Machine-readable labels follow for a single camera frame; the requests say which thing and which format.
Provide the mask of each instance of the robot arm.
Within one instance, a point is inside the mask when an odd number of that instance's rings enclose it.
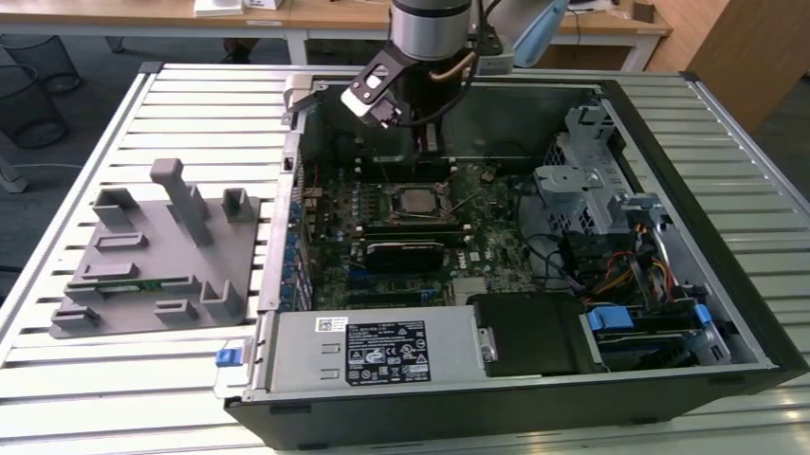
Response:
[[[511,45],[486,21],[501,0],[494,0],[486,12],[483,2],[393,0],[391,40],[341,97],[366,123],[411,128],[421,153],[441,152],[442,118],[470,89],[473,76],[511,71]],[[549,46],[568,4],[569,0],[553,0],[534,21],[536,40],[538,25],[544,32],[533,51],[542,53]],[[474,34],[471,19],[477,22]],[[466,68],[470,77],[465,81]]]

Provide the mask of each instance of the screw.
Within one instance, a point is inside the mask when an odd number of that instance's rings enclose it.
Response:
[[[493,348],[490,346],[481,346],[481,357],[485,362],[491,362],[495,360],[495,353],[493,352]]]

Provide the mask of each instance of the gray carpet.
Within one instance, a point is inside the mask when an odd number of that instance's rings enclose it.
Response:
[[[219,39],[127,38],[126,52],[113,54],[102,37],[63,37],[74,63],[86,80],[74,93],[56,97],[70,136],[35,151],[19,150],[0,136],[0,155],[12,164],[83,164],[102,136],[113,113],[135,78],[141,63],[217,63],[225,57]],[[317,44],[313,64],[365,64],[378,45]],[[255,64],[289,64],[286,43],[263,40],[253,55]],[[11,63],[0,52],[0,64]],[[810,195],[810,83],[801,82],[756,135],[756,139],[805,196]],[[31,187],[23,194],[0,191],[0,265],[24,265],[48,227],[78,170],[26,168]],[[0,273],[0,298],[15,275]]]

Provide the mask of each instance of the wire mesh trash bin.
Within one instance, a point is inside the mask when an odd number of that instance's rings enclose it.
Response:
[[[48,93],[70,92],[82,84],[59,36],[2,35],[0,46],[18,64],[38,71],[39,83]]]
[[[18,147],[36,149],[67,133],[60,111],[24,65],[0,65],[0,131]]]

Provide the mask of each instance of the metal slotted table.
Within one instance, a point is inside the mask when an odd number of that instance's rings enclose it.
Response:
[[[274,452],[223,411],[213,393],[214,354],[229,340],[255,331],[263,239],[291,134],[282,122],[285,79],[295,72],[355,71],[167,64],[161,72],[137,76],[0,309],[4,455]],[[810,354],[810,207],[702,84],[644,73],[516,74],[533,76],[616,78],[622,84],[794,343]],[[648,191],[656,191],[636,154],[629,151],[628,159]],[[47,333],[50,318],[98,221],[90,203],[99,190],[117,187],[127,187],[141,200],[163,198],[149,176],[158,157],[183,160],[185,179],[199,184],[205,197],[238,186],[262,200],[249,321],[227,328],[55,340]],[[532,453],[588,446],[602,453],[806,453],[809,386],[806,375],[664,424],[327,452]]]

